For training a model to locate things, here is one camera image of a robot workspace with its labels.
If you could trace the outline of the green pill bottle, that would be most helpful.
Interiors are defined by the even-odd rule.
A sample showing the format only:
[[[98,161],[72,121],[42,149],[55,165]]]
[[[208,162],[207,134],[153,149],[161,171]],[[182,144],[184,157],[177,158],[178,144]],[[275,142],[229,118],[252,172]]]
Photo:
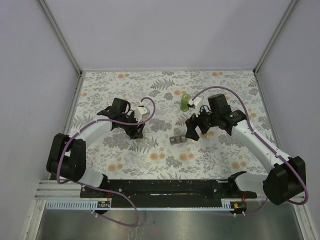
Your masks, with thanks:
[[[189,110],[188,101],[189,101],[188,99],[184,99],[184,98],[181,99],[181,102],[180,102],[181,111],[187,112]]]

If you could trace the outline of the grey weekly pill organizer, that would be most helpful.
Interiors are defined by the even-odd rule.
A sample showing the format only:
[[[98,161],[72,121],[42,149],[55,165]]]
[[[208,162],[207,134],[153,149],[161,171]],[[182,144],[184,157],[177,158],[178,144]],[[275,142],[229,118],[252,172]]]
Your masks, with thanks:
[[[187,141],[186,132],[180,128],[173,129],[173,135],[169,137],[169,142],[171,145],[182,144]]]

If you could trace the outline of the green bottle cap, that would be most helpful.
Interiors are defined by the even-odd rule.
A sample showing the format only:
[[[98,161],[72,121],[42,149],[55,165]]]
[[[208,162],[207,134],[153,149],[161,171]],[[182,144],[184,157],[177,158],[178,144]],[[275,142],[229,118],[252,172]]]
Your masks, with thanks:
[[[181,96],[181,101],[182,102],[188,102],[189,100],[191,99],[191,95],[188,94],[188,93],[184,93],[182,96]]]

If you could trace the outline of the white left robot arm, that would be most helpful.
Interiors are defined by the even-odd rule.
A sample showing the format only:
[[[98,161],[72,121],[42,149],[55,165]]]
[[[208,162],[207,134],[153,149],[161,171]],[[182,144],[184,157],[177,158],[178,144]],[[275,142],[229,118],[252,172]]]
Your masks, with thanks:
[[[107,195],[107,176],[87,166],[87,149],[100,137],[121,128],[130,139],[142,139],[143,117],[150,110],[140,103],[134,110],[131,104],[115,98],[111,106],[99,111],[97,116],[76,133],[58,133],[54,136],[46,164],[46,170],[72,182],[91,186],[91,192],[98,198]]]

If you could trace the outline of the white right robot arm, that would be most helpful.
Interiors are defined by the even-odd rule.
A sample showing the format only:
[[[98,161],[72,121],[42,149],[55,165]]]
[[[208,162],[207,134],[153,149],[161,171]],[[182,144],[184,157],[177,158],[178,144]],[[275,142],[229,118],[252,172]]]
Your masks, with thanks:
[[[262,164],[266,175],[246,171],[230,176],[228,194],[239,198],[245,192],[264,194],[273,204],[280,205],[304,193],[307,198],[306,164],[299,157],[291,157],[273,145],[251,125],[241,110],[232,110],[223,94],[210,96],[209,109],[205,110],[200,97],[190,99],[187,106],[195,110],[186,120],[185,137],[198,141],[196,129],[206,134],[210,128],[218,127],[245,146]]]

